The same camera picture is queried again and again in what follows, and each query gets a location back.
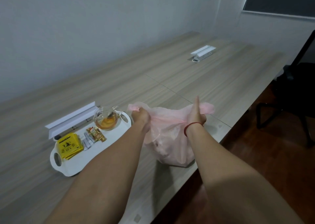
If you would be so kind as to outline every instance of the red string bracelet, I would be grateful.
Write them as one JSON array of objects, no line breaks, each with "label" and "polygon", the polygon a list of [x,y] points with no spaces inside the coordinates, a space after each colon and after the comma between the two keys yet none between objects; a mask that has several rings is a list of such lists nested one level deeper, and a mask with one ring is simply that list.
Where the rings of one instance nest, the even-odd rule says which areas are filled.
[{"label": "red string bracelet", "polygon": [[195,123],[198,123],[198,124],[201,124],[201,125],[202,125],[202,123],[200,123],[200,122],[192,122],[192,123],[188,124],[188,125],[184,128],[184,135],[185,135],[186,137],[187,137],[187,134],[186,134],[187,128],[188,128],[190,125],[195,124]]}]

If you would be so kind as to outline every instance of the pink plastic bag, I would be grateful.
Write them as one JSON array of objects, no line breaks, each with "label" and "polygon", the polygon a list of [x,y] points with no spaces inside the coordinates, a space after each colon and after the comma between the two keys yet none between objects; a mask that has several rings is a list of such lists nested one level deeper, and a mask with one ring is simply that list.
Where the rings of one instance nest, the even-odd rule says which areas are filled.
[{"label": "pink plastic bag", "polygon": [[[192,104],[180,110],[169,110],[162,107],[150,108],[145,103],[137,102],[128,105],[128,110],[139,111],[140,107],[151,115],[151,129],[146,134],[143,145],[163,164],[183,167],[190,164],[195,157],[184,135],[184,128]],[[213,114],[214,111],[212,104],[200,104],[201,114]]]}]

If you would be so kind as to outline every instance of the white tray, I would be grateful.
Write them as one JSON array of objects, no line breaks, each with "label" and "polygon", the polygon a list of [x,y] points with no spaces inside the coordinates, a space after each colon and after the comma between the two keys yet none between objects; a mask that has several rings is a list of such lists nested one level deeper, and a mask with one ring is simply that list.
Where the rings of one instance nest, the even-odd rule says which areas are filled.
[{"label": "white tray", "polygon": [[[50,163],[53,166],[53,168],[63,173],[67,177],[70,177],[79,173],[88,164],[88,162],[90,162],[96,155],[98,155],[100,152],[102,152],[107,147],[109,147],[112,143],[114,143],[117,139],[119,139],[131,127],[130,117],[124,112],[122,112],[122,115],[124,115],[128,119],[128,122],[125,122],[122,118],[119,118],[114,129],[110,131],[103,131],[100,129],[100,131],[107,138],[106,141],[104,142],[98,141],[92,144],[91,148],[85,151],[81,151],[80,153],[76,154],[69,160],[60,158],[57,151],[57,142],[56,142],[54,149],[50,153]],[[86,132],[86,129],[92,126],[96,127],[94,122],[84,126],[83,128],[75,131],[74,133],[76,133],[82,140],[85,138],[84,132]],[[61,160],[60,166],[58,166],[55,161],[55,155],[58,155],[59,160]]]}]

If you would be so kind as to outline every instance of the black office chair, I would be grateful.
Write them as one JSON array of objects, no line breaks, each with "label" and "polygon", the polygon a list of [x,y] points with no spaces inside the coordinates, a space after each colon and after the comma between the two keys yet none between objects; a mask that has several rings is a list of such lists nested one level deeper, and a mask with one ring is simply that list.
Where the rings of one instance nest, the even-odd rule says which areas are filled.
[{"label": "black office chair", "polygon": [[[277,78],[273,87],[277,103],[259,103],[256,107],[257,128],[266,127],[281,111],[297,115],[307,138],[307,147],[315,142],[309,133],[306,116],[315,118],[315,30],[291,65],[285,65],[284,73]],[[275,113],[261,123],[261,108],[273,107]]]}]

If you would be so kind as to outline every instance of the chair leg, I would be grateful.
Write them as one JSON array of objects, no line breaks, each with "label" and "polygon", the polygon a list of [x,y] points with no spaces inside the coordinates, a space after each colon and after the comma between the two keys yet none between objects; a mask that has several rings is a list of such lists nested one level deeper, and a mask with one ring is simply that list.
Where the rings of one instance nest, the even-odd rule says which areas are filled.
[{"label": "chair leg", "polygon": [[[270,116],[265,122],[261,123],[261,109],[262,107],[272,107],[277,109],[276,112],[274,114],[272,114],[272,116]],[[282,109],[275,104],[268,104],[268,103],[259,103],[256,107],[256,118],[257,118],[257,128],[263,128],[266,127],[267,124],[269,124],[274,118],[276,118],[277,115],[279,115],[281,113]]]},{"label": "chair leg", "polygon": [[308,129],[308,126],[307,126],[307,121],[306,121],[306,118],[305,118],[305,115],[299,115],[298,116],[301,123],[302,123],[302,127],[303,127],[303,130],[306,134],[306,139],[307,139],[307,147],[311,148],[314,146],[315,142],[312,140],[311,138],[311,135],[310,135],[310,132],[309,132],[309,129]]}]

